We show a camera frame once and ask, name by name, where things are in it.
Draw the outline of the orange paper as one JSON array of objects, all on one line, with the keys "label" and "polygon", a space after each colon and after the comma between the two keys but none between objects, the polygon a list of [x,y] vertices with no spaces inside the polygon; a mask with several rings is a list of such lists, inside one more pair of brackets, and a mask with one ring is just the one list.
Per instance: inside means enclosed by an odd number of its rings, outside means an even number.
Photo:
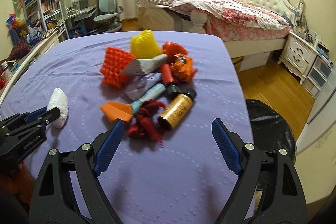
[{"label": "orange paper", "polygon": [[132,107],[127,103],[108,101],[100,106],[100,110],[110,122],[114,122],[117,119],[123,122],[130,122],[133,118]]}]

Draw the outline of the teal white tube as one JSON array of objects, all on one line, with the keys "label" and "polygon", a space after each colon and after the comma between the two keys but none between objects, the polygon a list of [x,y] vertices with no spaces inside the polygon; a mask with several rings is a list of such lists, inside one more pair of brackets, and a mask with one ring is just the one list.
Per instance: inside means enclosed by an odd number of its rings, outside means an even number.
[{"label": "teal white tube", "polygon": [[166,90],[164,84],[156,84],[150,88],[145,94],[139,97],[137,100],[133,101],[131,105],[132,114],[136,114],[139,111],[139,108],[145,101],[155,100]]}]

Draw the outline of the orange foam fruit net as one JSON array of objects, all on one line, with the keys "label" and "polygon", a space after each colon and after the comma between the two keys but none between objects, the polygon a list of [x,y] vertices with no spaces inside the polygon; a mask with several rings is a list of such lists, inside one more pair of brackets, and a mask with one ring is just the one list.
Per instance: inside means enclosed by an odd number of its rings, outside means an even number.
[{"label": "orange foam fruit net", "polygon": [[128,64],[135,59],[135,56],[120,48],[108,47],[105,52],[104,61],[100,68],[100,73],[104,76],[102,83],[110,85],[116,89],[121,89],[127,82],[128,76],[121,72]]}]

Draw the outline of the lavender paper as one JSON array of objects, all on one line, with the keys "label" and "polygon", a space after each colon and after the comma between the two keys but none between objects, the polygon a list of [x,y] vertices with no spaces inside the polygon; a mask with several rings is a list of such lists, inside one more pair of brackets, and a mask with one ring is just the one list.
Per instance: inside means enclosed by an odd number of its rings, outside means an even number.
[{"label": "lavender paper", "polygon": [[145,76],[135,76],[125,88],[125,95],[132,101],[143,96],[150,88],[161,80],[161,73],[151,72]]}]

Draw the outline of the dark red yarn tassel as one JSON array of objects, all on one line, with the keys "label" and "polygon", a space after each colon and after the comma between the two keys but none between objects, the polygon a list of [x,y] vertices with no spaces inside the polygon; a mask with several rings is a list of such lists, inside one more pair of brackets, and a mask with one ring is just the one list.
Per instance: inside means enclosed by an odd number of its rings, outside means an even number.
[{"label": "dark red yarn tassel", "polygon": [[127,130],[127,136],[134,140],[148,140],[162,143],[162,131],[153,122],[153,116],[158,110],[165,110],[166,105],[155,100],[145,101],[135,114],[135,124]]}]

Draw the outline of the gold bottle black cap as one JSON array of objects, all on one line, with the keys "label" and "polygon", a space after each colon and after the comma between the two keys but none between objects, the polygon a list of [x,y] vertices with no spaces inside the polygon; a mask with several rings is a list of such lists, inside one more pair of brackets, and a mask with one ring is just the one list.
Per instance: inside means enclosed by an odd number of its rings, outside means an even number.
[{"label": "gold bottle black cap", "polygon": [[192,88],[188,88],[184,93],[178,94],[170,102],[169,106],[158,115],[159,126],[165,131],[176,128],[192,108],[196,96],[197,93]]}]

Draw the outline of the red bottle black cap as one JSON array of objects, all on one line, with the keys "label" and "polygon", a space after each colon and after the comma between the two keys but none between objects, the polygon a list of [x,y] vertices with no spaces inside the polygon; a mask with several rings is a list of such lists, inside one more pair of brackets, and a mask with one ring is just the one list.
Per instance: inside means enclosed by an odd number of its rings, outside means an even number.
[{"label": "red bottle black cap", "polygon": [[181,93],[177,80],[173,77],[169,64],[163,64],[160,67],[163,84],[166,88],[167,96],[173,100]]}]

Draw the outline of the orange snack wrapper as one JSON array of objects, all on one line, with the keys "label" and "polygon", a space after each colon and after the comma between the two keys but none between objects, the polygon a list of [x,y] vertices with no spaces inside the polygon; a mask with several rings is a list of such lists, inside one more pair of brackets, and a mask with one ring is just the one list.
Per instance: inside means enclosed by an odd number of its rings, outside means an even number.
[{"label": "orange snack wrapper", "polygon": [[194,67],[194,61],[189,56],[177,53],[170,64],[171,73],[182,82],[190,83],[198,69]]}]

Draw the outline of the grey study desk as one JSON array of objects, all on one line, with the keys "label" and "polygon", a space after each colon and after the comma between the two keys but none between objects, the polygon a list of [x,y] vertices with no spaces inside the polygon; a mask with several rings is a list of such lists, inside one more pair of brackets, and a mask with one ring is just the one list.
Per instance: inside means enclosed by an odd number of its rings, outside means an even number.
[{"label": "grey study desk", "polygon": [[68,37],[72,39],[75,38],[76,35],[87,36],[88,33],[84,20],[90,18],[97,11],[97,6],[93,5],[74,10],[71,0],[59,0],[59,2]]}]

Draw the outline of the yellow foam fruit net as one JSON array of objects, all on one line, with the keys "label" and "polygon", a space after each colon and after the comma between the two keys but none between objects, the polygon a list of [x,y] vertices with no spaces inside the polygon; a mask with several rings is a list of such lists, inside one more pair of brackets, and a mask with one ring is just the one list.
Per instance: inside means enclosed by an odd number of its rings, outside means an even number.
[{"label": "yellow foam fruit net", "polygon": [[137,59],[152,59],[162,54],[151,30],[144,30],[130,40],[130,53]]}]

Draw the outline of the blue-grey desk chair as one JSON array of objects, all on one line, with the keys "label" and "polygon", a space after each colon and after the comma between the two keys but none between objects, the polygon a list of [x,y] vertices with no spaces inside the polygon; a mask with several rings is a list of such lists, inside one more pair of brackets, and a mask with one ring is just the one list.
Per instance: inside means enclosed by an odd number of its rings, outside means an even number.
[{"label": "blue-grey desk chair", "polygon": [[117,0],[99,0],[98,9],[101,14],[93,21],[101,26],[93,32],[94,34],[118,32],[122,29],[122,23],[118,20],[123,13],[123,7],[117,5]]}]

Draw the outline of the plastic drawer unit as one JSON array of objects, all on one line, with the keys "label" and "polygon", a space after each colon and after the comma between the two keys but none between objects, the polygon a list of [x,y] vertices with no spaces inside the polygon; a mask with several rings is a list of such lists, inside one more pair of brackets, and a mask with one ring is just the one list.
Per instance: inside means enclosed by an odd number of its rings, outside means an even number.
[{"label": "plastic drawer unit", "polygon": [[303,87],[316,99],[328,82],[333,70],[333,63],[324,56],[317,55],[307,74]]}]

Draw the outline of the white nightstand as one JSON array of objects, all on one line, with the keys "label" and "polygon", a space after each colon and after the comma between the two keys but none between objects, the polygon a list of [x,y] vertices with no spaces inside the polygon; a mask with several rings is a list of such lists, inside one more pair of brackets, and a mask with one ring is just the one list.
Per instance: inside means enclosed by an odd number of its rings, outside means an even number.
[{"label": "white nightstand", "polygon": [[277,63],[284,64],[291,74],[299,77],[302,85],[317,55],[314,46],[291,31]]}]

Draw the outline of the red crumpled plastic bag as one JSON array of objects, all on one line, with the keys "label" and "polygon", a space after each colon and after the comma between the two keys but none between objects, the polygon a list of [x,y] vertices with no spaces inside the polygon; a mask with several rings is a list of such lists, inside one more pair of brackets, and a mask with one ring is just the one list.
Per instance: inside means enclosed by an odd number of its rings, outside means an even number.
[{"label": "red crumpled plastic bag", "polygon": [[176,54],[187,55],[188,51],[180,44],[174,42],[165,42],[165,44],[162,46],[162,53],[167,55],[167,63],[170,64],[174,62],[174,56]]}]

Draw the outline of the white footboard rail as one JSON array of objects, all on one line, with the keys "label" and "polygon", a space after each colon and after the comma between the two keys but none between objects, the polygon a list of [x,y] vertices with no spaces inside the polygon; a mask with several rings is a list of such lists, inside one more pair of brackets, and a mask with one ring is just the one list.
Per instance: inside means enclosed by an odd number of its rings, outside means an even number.
[{"label": "white footboard rail", "polygon": [[19,67],[14,72],[9,82],[5,84],[5,87],[1,91],[1,104],[5,100],[11,88],[15,85],[17,80],[21,77],[23,73],[29,68],[31,61],[34,59],[38,59],[40,56],[47,53],[52,47],[57,46],[59,44],[58,37],[58,28],[53,29],[49,36],[47,36],[44,40],[38,42],[30,51],[29,54],[25,55],[21,60],[18,61]]}]

